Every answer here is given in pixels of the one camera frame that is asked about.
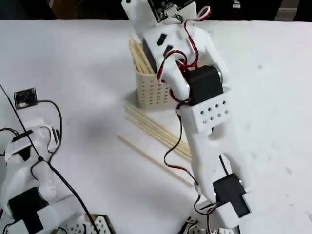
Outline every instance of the white plastic bracket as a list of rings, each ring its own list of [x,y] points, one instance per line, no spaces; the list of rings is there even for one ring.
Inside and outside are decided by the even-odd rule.
[[[192,133],[201,133],[227,121],[230,89],[224,87],[224,93],[192,107],[181,108],[183,124]]]

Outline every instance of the white robot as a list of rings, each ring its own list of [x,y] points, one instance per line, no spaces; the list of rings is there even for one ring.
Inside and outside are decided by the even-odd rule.
[[[55,129],[46,124],[31,128],[26,125],[26,129],[40,156],[48,161],[49,152],[59,146]],[[7,228],[9,234],[48,234],[82,214],[78,200],[57,189],[48,164],[37,163],[38,156],[25,133],[7,145],[5,162],[0,207],[15,221]]]
[[[7,95],[1,84],[0,88]],[[50,163],[52,155],[61,146],[62,120],[57,105],[49,100],[37,101],[35,88],[15,92],[14,98],[15,113],[24,133],[12,130],[16,136],[4,151],[7,169],[0,188],[0,209],[13,222],[1,232],[50,234],[57,229],[53,233],[114,234],[108,216],[91,215],[76,191]],[[38,104],[42,102],[52,103],[56,107],[60,130],[46,124],[38,116]],[[56,175],[72,193],[55,183]]]
[[[194,212],[192,220],[198,230],[210,233],[205,214],[216,204],[213,228],[239,233],[236,227],[250,216],[252,202],[244,155],[231,124],[225,84],[230,74],[209,34],[192,24],[209,16],[210,7],[196,15],[194,0],[123,0],[122,6],[159,82],[167,83],[181,103],[178,112],[192,153],[195,186],[207,198],[196,206],[201,214]],[[213,181],[220,155],[230,162],[232,174]]]

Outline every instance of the red wire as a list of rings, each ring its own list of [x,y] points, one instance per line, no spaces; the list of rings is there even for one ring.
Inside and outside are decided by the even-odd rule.
[[[192,20],[192,21],[203,21],[203,20],[205,20],[210,14],[211,14],[211,11],[210,11],[204,18],[202,18],[202,19],[196,19],[196,20]],[[189,65],[188,65],[188,64],[187,64],[187,57],[186,57],[186,55],[185,55],[184,52],[182,52],[182,51],[180,51],[180,50],[172,50],[172,51],[168,52],[168,53],[165,55],[165,58],[164,58],[163,62],[161,63],[160,68],[159,68],[159,71],[158,71],[158,74],[157,74],[157,80],[160,80],[160,78],[161,78],[161,75],[162,75],[162,72],[163,72],[163,66],[164,66],[164,64],[165,64],[166,59],[167,59],[170,55],[175,54],[175,53],[178,53],[178,54],[181,54],[181,55],[184,56],[184,61],[183,61],[184,64],[183,64],[183,65],[178,64],[178,66],[179,66],[179,68],[180,68],[181,71],[185,71],[185,70],[187,70],[188,68],[191,68],[191,67],[197,67],[199,52],[198,52],[198,49],[197,49],[197,47],[196,47],[196,45],[195,45],[195,42],[194,42],[194,40],[192,39],[192,37],[191,37],[189,31],[186,29],[186,24],[187,24],[188,21],[191,21],[191,20],[186,20],[186,21],[183,23],[183,28],[184,28],[184,30],[186,31],[186,33],[187,33],[187,35],[188,35],[188,40],[190,41],[190,44],[191,44],[191,46],[192,46],[192,48],[193,48],[193,50],[194,50],[194,52],[195,52],[195,60],[194,60],[194,62],[193,62],[192,64],[189,64]],[[178,99],[174,96],[172,90],[170,90],[170,96],[171,96],[175,101],[177,101],[177,102],[179,102],[179,103],[181,103],[181,102],[186,102],[186,101],[180,101],[180,100],[178,100]]]

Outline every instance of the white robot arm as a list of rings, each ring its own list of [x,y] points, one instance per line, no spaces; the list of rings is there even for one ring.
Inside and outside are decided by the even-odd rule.
[[[218,204],[214,212],[215,227],[238,226],[251,213],[251,193],[244,155],[236,143],[231,122],[231,90],[226,87],[229,71],[208,33],[189,20],[168,24],[171,16],[195,19],[195,1],[124,0],[122,5],[134,22],[159,82],[167,83],[173,98],[187,104],[180,108],[179,114],[192,153],[197,189],[208,199],[208,204]],[[166,11],[172,5],[175,11]],[[195,20],[201,21],[209,13],[210,7],[206,7]],[[199,61],[204,66],[198,67]],[[228,159],[232,174],[213,181],[219,156]],[[209,206],[205,208],[203,203],[199,207],[205,213]],[[209,229],[205,217],[199,225]]]

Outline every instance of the white table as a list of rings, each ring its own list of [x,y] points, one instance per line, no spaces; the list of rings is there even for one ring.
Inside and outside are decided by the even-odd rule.
[[[201,27],[231,71],[234,122],[258,199],[242,234],[310,233],[312,24]],[[36,87],[39,99],[59,105],[63,145],[53,164],[92,213],[107,214],[118,234],[174,234],[192,209],[194,189],[117,140],[122,133],[150,153],[160,147],[124,119],[124,97],[136,88],[131,32],[124,20],[0,21],[0,81],[11,96]],[[3,94],[0,109],[0,126],[21,131]],[[52,107],[42,111],[58,126]],[[152,115],[177,132],[174,112],[166,114],[165,120]],[[0,150],[9,136],[0,135]]]

